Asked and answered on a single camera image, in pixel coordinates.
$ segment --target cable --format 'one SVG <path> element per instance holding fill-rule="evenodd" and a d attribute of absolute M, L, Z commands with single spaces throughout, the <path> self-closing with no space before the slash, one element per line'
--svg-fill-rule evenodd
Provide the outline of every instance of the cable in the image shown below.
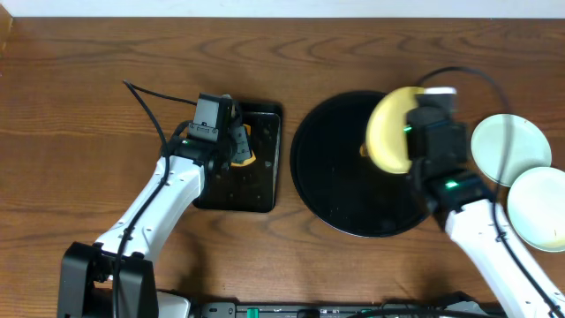
<path fill-rule="evenodd" d="M 161 97 L 161 98 L 168 99 L 168 100 L 175 101 L 175 102 L 186 102 L 186 103 L 189 103 L 189 104 L 191 104 L 191 105 L 196 106 L 196 102 L 193 102 L 193 101 L 189 101 L 189 100 L 186 100 L 186 99 L 183 99 L 183 98 L 178 98 L 178 97 L 173 97 L 173 96 L 168 96 L 168 95 L 159 94 L 159 93 L 156 93 L 156 92 L 152 92 L 152 91 L 150 91 L 150 90 L 148 90 L 148 89 L 145 89 L 145 88 L 142 88 L 142 87 L 139 87 L 139 86 L 135 86 L 135 85 L 133 85 L 133 84 L 129 84 L 129 85 L 130 85 L 131 87 L 133 87 L 133 88 L 139 90 L 140 92 L 145 93 L 145 94 L 149 94 L 149 95 Z"/>
<path fill-rule="evenodd" d="M 459 312 L 454 310 L 440 310 L 440 309 L 425 309 L 425 308 L 390 308 L 390 309 L 375 309 L 361 314 L 353 314 L 347 318 L 369 318 L 369 317 L 383 317 L 385 315 L 401 315 L 401 314 L 414 314 L 431 315 L 434 317 L 453 317 L 453 318 L 486 318 L 492 317 L 484 314 L 472 314 L 466 312 Z"/>
<path fill-rule="evenodd" d="M 162 143 L 163 156 L 165 157 L 165 171 L 164 171 L 163 177 L 159 181 L 159 185 L 155 188 L 155 190 L 147 198 L 145 203 L 143 203 L 141 208 L 139 208 L 139 211 L 135 214 L 135 216 L 133 216 L 133 219 L 130 221 L 130 224 L 125 228 L 124 234 L 122 236 L 122 240 L 120 241 L 120 245 L 117 249 L 116 260 L 114 262 L 114 274 L 113 274 L 114 280 L 112 282 L 112 297 L 113 297 L 113 300 L 112 300 L 113 306 L 112 307 L 113 307 L 114 318 L 118 318 L 118 316 L 119 316 L 119 308 L 118 308 L 118 299 L 119 299 L 118 291 L 119 291 L 119 285 L 120 285 L 119 274 L 120 274 L 120 266 L 122 264 L 122 256 L 124 255 L 125 244 L 127 243 L 128 239 L 130 238 L 130 235 L 131 235 L 131 233 L 132 233 L 132 231 L 135 227 L 135 223 L 138 222 L 139 218 L 141 217 L 143 212 L 147 209 L 149 204 L 151 204 L 151 201 L 153 201 L 154 197 L 157 196 L 157 194 L 161 191 L 161 189 L 167 184 L 167 180 L 169 178 L 169 169 L 170 169 L 169 147 L 167 146 L 167 140 L 165 139 L 165 134 L 163 133 L 161 127 L 159 126 L 159 122 L 157 121 L 157 118 L 155 118 L 155 116 L 153 115 L 151 110 L 147 107 L 145 102 L 143 102 L 141 97 L 139 97 L 139 94 L 135 91 L 135 89 L 139 89 L 139 88 L 136 88 L 134 85 L 130 84 L 127 80 L 124 80 L 124 84 L 130 89 L 133 96 L 135 96 L 135 98 L 141 104 L 141 107 L 143 107 L 143 109 L 145 110 L 145 112 L 147 113 L 147 115 L 149 116 L 151 121 L 153 122 L 153 125 L 155 126 L 157 133 L 159 134 L 159 138 L 161 139 L 161 143 Z"/>
<path fill-rule="evenodd" d="M 431 79 L 432 77 L 434 77 L 438 74 L 444 73 L 444 72 L 465 72 L 465 73 L 469 73 L 469 74 L 478 75 L 483 80 L 486 80 L 493 87 L 495 93 L 498 95 L 499 99 L 501 100 L 502 107 L 504 108 L 504 111 L 506 111 L 506 113 L 509 114 L 509 115 L 511 115 L 513 113 L 512 107 L 510 105 L 510 101 L 509 101 L 508 97 L 506 96 L 506 94 L 504 93 L 504 90 L 502 89 L 502 87 L 493 78 L 486 75 L 484 72 L 477 70 L 477 69 L 474 69 L 474 68 L 471 68 L 471 67 L 450 66 L 450 67 L 440 68 L 438 70 L 435 70 L 433 72 L 428 73 L 427 75 L 425 75 L 424 77 L 419 79 L 416 82 L 416 86 L 421 87 L 424 84 L 425 81 Z M 539 284 L 530 275 L 530 273 L 524 267 L 524 265 L 520 262 L 520 260 L 518 260 L 518 257 L 516 256 L 516 254 L 514 254 L 514 251 L 512 251 L 512 248 L 510 248 L 509 243 L 505 239 L 506 232 L 503 231 L 502 228 L 500 227 L 500 225 L 498 224 L 498 217 L 496 217 L 496 201 L 497 201 L 499 194 L 501 192 L 500 180 L 502 180 L 502 176 L 504 175 L 504 171 L 506 170 L 506 166 L 507 166 L 508 161 L 509 161 L 509 153 L 510 153 L 510 148 L 511 148 L 511 145 L 512 145 L 512 134 L 513 134 L 512 119 L 510 118 L 510 116 L 505 116 L 504 139 L 505 139 L 506 142 L 505 142 L 505 145 L 504 145 L 504 149 L 502 150 L 501 167 L 500 167 L 499 172 L 498 172 L 499 182 L 496 183 L 496 186 L 494 188 L 494 198 L 493 198 L 493 204 L 492 204 L 492 214 L 493 214 L 494 228 L 496 229 L 496 232 L 498 234 L 497 240 L 502 242 L 502 244 L 504 245 L 504 247 L 508 251 L 508 254 L 512 258 L 512 260 L 514 260 L 514 263 L 522 271 L 522 273 L 528 279 L 528 281 L 530 281 L 530 284 L 533 286 L 533 288 L 536 290 L 536 292 L 538 292 L 539 296 L 549 306 L 549 308 L 551 309 L 551 311 L 549 312 L 549 316 L 552 317 L 551 313 L 553 312 L 559 318 L 565 318 L 565 315 L 563 315 L 563 312 L 560 310 L 559 306 L 556 306 L 553 303 L 553 301 L 541 289 Z"/>

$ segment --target yellow plate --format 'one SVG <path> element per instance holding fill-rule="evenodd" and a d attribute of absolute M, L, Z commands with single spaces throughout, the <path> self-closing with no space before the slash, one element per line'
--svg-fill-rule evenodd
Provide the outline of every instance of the yellow plate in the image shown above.
<path fill-rule="evenodd" d="M 406 173 L 412 165 L 406 145 L 406 113 L 418 107 L 414 95 L 422 87 L 402 87 L 385 96 L 369 117 L 365 136 L 367 152 L 374 164 L 389 173 Z"/>

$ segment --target black cable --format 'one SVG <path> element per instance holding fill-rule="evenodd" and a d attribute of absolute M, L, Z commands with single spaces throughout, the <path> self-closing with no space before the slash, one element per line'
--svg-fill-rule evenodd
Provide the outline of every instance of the black cable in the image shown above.
<path fill-rule="evenodd" d="M 438 74 L 444 73 L 444 72 L 465 72 L 465 73 L 478 75 L 483 80 L 486 80 L 488 83 L 491 84 L 495 93 L 498 95 L 498 97 L 501 100 L 502 107 L 504 108 L 504 111 L 506 111 L 506 113 L 509 114 L 509 115 L 511 115 L 513 113 L 512 107 L 510 105 L 510 101 L 509 101 L 508 97 L 506 96 L 506 94 L 504 93 L 504 90 L 502 89 L 502 87 L 493 78 L 486 75 L 484 72 L 477 70 L 477 69 L 474 69 L 474 68 L 465 67 L 465 66 L 450 66 L 450 67 L 440 68 L 440 69 L 435 70 L 433 72 L 430 72 L 427 75 L 425 75 L 424 77 L 422 77 L 420 80 L 418 80 L 416 82 L 416 86 L 421 87 L 426 80 L 429 80 L 432 77 L 434 77 Z M 551 313 L 553 312 L 559 318 L 565 318 L 565 316 L 563 315 L 563 312 L 560 310 L 559 306 L 556 306 L 553 303 L 553 301 L 549 298 L 549 296 L 547 296 L 547 294 L 539 286 L 538 282 L 536 282 L 536 280 L 530 275 L 530 273 L 524 267 L 524 265 L 520 262 L 520 260 L 518 260 L 518 257 L 516 256 L 516 254 L 514 254 L 514 251 L 512 251 L 512 248 L 510 248 L 509 243 L 505 239 L 506 232 L 498 224 L 498 217 L 496 217 L 496 201 L 497 201 L 498 196 L 501 192 L 501 182 L 500 181 L 502 180 L 502 176 L 504 175 L 504 171 L 506 170 L 506 166 L 507 166 L 507 163 L 508 163 L 508 160 L 509 160 L 509 153 L 510 153 L 510 148 L 511 148 L 511 145 L 512 145 L 512 134 L 513 134 L 512 119 L 510 118 L 510 116 L 505 116 L 504 139 L 505 139 L 506 142 L 505 142 L 505 145 L 504 145 L 504 149 L 502 150 L 501 167 L 500 167 L 499 172 L 498 172 L 499 182 L 496 182 L 496 186 L 494 188 L 494 198 L 493 198 L 493 204 L 492 204 L 492 214 L 493 214 L 494 228 L 496 229 L 496 232 L 498 234 L 497 241 L 502 242 L 502 244 L 504 245 L 504 247 L 508 251 L 508 254 L 512 258 L 512 260 L 514 260 L 514 263 L 522 271 L 522 273 L 528 279 L 528 281 L 530 281 L 530 284 L 533 286 L 533 288 L 536 290 L 536 292 L 538 292 L 539 296 L 549 306 L 549 308 L 551 309 L 551 311 L 549 312 L 549 316 L 552 317 Z"/>
<path fill-rule="evenodd" d="M 193 101 L 189 101 L 189 100 L 186 100 L 186 99 L 183 99 L 183 98 L 178 98 L 178 97 L 173 97 L 173 96 L 168 96 L 168 95 L 159 94 L 159 93 L 156 93 L 156 92 L 152 92 L 152 91 L 150 91 L 150 90 L 148 90 L 148 89 L 145 89 L 145 88 L 142 88 L 142 87 L 139 87 L 139 86 L 135 86 L 135 85 L 133 85 L 133 84 L 129 84 L 129 85 L 131 85 L 133 88 L 135 88 L 135 89 L 137 89 L 137 90 L 139 90 L 140 92 L 143 92 L 143 93 L 145 93 L 145 94 L 149 94 L 149 95 L 161 97 L 161 98 L 168 99 L 168 100 L 175 101 L 175 102 L 186 102 L 186 103 L 189 103 L 189 104 L 191 104 L 191 105 L 196 106 L 196 102 L 193 102 Z"/>
<path fill-rule="evenodd" d="M 122 240 L 120 241 L 120 245 L 117 249 L 116 259 L 114 261 L 114 274 L 113 274 L 114 278 L 113 278 L 113 282 L 112 282 L 112 296 L 113 296 L 113 300 L 112 300 L 113 306 L 112 307 L 113 307 L 113 312 L 114 312 L 114 318 L 118 318 L 118 316 L 119 316 L 119 308 L 118 308 L 118 300 L 119 300 L 119 297 L 118 297 L 119 292 L 118 291 L 119 291 L 119 285 L 120 285 L 119 274 L 120 274 L 120 266 L 122 264 L 122 256 L 124 255 L 125 244 L 127 243 L 128 239 L 130 238 L 130 235 L 133 231 L 133 228 L 135 227 L 135 223 L 138 222 L 139 218 L 141 217 L 143 212 L 147 209 L 149 204 L 151 204 L 151 201 L 153 201 L 154 197 L 157 196 L 159 191 L 161 191 L 161 189 L 167 184 L 167 180 L 169 178 L 169 169 L 170 169 L 169 147 L 167 146 L 167 140 L 165 139 L 165 134 L 163 133 L 161 127 L 159 126 L 159 122 L 157 122 L 157 118 L 155 118 L 155 116 L 153 115 L 151 110 L 147 107 L 145 102 L 143 102 L 141 97 L 139 97 L 139 94 L 135 91 L 135 89 L 137 89 L 137 88 L 134 85 L 130 84 L 127 80 L 124 80 L 124 84 L 130 89 L 132 94 L 135 96 L 135 98 L 141 104 L 141 107 L 143 107 L 143 109 L 145 110 L 145 112 L 147 113 L 147 115 L 149 116 L 151 121 L 153 122 L 153 125 L 155 126 L 157 133 L 159 134 L 159 138 L 161 139 L 161 143 L 162 143 L 163 156 L 165 157 L 165 172 L 164 172 L 164 174 L 161 178 L 161 181 L 159 181 L 159 185 L 155 188 L 155 190 L 147 198 L 145 203 L 143 203 L 141 208 L 139 208 L 139 211 L 135 214 L 135 216 L 133 216 L 133 219 L 130 221 L 130 224 L 127 226 L 127 228 L 125 228 L 124 234 L 122 235 Z"/>
<path fill-rule="evenodd" d="M 369 318 L 369 317 L 382 317 L 385 315 L 401 315 L 401 314 L 414 314 L 416 316 L 428 315 L 434 317 L 453 317 L 453 318 L 487 318 L 493 317 L 485 314 L 472 314 L 467 312 L 459 312 L 454 310 L 440 310 L 440 309 L 427 309 L 427 308 L 390 308 L 390 309 L 375 309 L 360 314 L 353 314 L 347 318 Z"/>

